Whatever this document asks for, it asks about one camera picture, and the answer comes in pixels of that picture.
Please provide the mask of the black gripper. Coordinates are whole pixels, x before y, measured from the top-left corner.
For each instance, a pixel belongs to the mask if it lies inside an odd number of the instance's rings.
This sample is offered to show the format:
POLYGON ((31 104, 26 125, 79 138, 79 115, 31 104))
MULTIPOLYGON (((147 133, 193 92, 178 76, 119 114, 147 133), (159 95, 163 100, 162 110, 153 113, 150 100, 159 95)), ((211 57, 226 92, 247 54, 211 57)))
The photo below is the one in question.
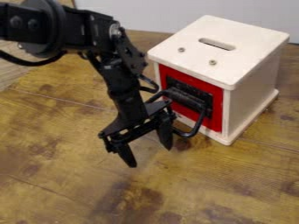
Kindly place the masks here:
POLYGON ((94 54, 89 60, 107 83, 107 93, 117 105, 117 119, 99 132, 109 152, 117 153, 127 166, 137 168, 137 158, 129 143, 157 131, 163 147, 174 147, 174 114, 166 101, 143 102, 141 92, 145 88, 139 76, 114 59, 107 64, 98 61, 94 54))

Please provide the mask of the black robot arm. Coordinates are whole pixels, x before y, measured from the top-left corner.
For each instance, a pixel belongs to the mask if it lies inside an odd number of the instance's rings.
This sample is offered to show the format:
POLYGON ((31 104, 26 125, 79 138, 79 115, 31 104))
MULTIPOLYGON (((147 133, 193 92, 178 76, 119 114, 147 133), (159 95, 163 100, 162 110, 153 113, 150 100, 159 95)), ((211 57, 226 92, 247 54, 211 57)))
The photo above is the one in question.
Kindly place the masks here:
POLYGON ((135 48, 121 23, 105 14, 78 10, 57 0, 0 2, 0 39, 14 41, 38 57, 38 62, 17 58, 0 50, 0 59, 26 67, 39 67, 75 52, 89 60, 107 83, 117 120, 99 132, 107 151, 137 166, 129 143, 155 131, 161 143, 174 145, 174 118, 170 102, 159 99, 155 82, 143 76, 146 55, 135 48))

